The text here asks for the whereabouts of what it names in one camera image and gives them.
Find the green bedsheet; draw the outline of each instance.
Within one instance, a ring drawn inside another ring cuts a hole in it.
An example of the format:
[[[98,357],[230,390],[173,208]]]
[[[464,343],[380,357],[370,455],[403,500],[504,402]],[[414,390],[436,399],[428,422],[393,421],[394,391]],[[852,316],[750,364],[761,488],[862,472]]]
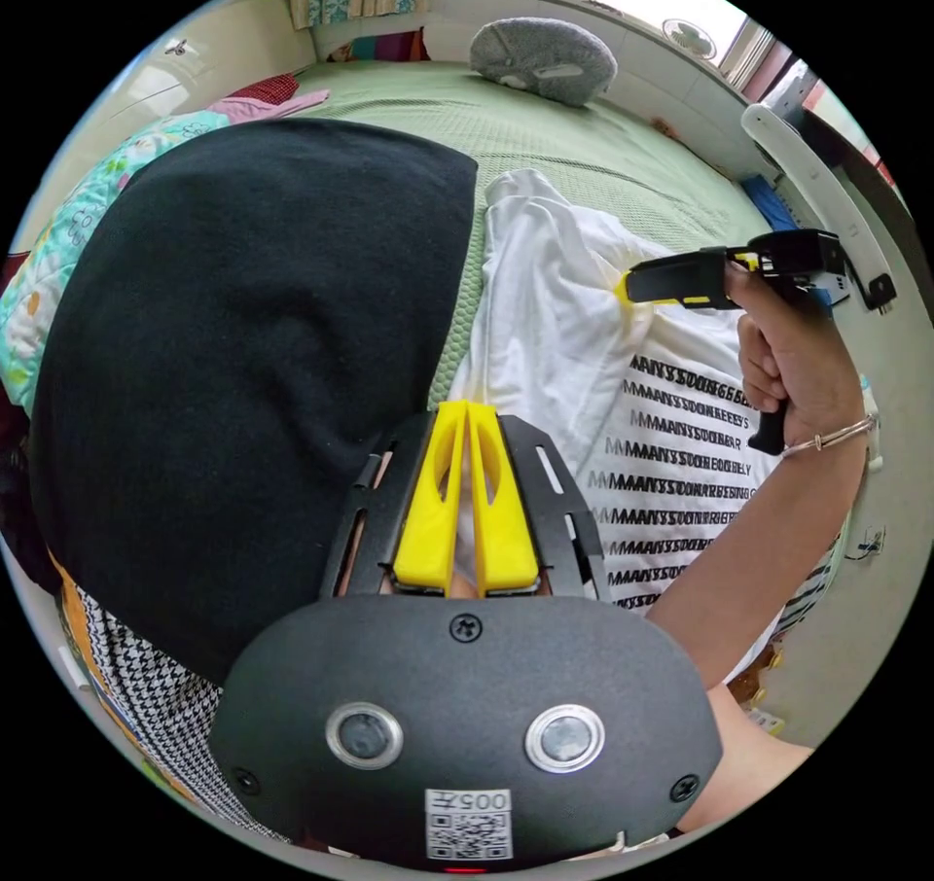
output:
[[[737,245],[769,227],[742,189],[643,121],[597,103],[574,110],[500,87],[458,64],[381,61],[319,64],[299,76],[304,93],[330,99],[299,119],[342,119],[449,145],[480,166],[476,210],[448,341],[431,404],[447,396],[466,353],[483,290],[485,189],[505,171],[537,168],[573,203],[619,217],[674,252]],[[435,217],[443,223],[445,205]]]

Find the pink cloth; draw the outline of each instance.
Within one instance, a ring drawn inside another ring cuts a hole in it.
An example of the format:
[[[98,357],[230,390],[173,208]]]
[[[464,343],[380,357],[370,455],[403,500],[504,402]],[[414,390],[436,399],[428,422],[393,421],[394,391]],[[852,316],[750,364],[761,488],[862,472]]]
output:
[[[329,90],[313,90],[303,93],[294,99],[274,105],[264,100],[249,96],[225,96],[223,100],[211,104],[207,109],[212,113],[226,116],[231,123],[252,123],[255,120],[281,120],[282,117],[299,110],[306,110],[312,106],[323,103],[331,92]]]

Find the label sticker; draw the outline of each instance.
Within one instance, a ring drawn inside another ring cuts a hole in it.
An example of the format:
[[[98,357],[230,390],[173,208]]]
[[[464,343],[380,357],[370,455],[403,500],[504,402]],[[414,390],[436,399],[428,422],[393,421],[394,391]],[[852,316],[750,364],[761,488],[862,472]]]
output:
[[[509,791],[425,791],[429,859],[495,862],[513,857]]]

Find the silver bangle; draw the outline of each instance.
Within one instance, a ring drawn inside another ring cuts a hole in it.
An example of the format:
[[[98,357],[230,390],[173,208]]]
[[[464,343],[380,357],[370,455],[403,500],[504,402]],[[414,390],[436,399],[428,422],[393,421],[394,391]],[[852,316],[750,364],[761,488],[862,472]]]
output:
[[[787,450],[784,451],[781,455],[791,456],[793,453],[800,453],[802,450],[823,450],[828,446],[836,446],[838,443],[843,443],[848,441],[851,437],[857,437],[860,434],[868,434],[870,431],[875,431],[877,426],[877,417],[874,414],[867,414],[861,421],[857,421],[855,424],[851,424],[849,427],[841,428],[839,431],[834,431],[833,434],[815,434],[813,440],[807,440],[804,443],[796,443],[794,446],[789,446]]]

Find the black and white checkered fabric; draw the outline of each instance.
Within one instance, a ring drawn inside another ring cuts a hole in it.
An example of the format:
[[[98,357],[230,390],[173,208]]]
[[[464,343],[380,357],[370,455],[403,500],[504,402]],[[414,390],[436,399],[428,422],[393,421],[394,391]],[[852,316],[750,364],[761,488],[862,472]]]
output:
[[[261,835],[289,840],[257,823],[228,787],[208,750],[221,690],[134,635],[76,586],[88,618],[101,686],[165,777],[214,815]]]

